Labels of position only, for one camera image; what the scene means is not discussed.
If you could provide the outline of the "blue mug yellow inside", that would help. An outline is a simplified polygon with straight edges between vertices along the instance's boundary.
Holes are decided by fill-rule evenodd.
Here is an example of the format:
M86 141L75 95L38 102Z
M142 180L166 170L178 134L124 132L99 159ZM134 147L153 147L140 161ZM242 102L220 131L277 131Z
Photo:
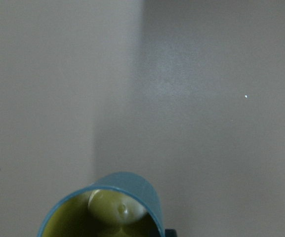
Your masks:
M154 187L131 172L107 175L58 201L39 237L175 237Z

